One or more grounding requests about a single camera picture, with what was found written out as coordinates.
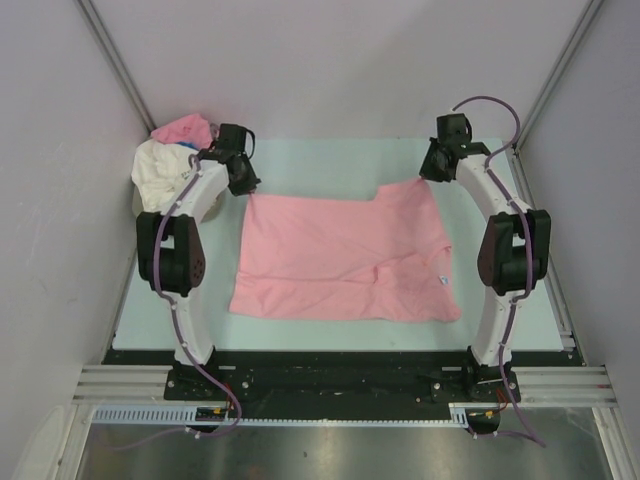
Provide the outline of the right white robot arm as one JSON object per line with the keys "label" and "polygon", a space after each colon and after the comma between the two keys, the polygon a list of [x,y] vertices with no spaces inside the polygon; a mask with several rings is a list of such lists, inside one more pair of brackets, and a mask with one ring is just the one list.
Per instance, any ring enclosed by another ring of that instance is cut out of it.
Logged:
{"label": "right white robot arm", "polygon": [[472,140],[472,127],[462,113],[436,118],[436,135],[420,176],[438,183],[457,182],[486,220],[477,270],[486,287],[479,330],[470,351],[478,365],[461,376],[463,393],[484,401],[497,389],[489,368],[506,365],[518,307],[528,299],[549,263],[551,217],[521,200],[491,167],[491,153]]}

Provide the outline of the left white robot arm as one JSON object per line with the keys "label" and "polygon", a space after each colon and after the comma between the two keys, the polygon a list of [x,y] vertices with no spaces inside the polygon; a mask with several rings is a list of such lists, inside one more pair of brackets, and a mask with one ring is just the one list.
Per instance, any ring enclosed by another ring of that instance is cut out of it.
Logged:
{"label": "left white robot arm", "polygon": [[221,124],[210,146],[189,157],[186,184],[168,205],[136,218],[139,275],[167,303],[177,342],[175,359],[198,365],[189,371],[185,385],[202,400],[219,392],[221,376],[204,365],[214,343],[200,300],[206,259],[198,227],[220,194],[255,192],[261,183],[251,165],[255,142],[250,129]]}

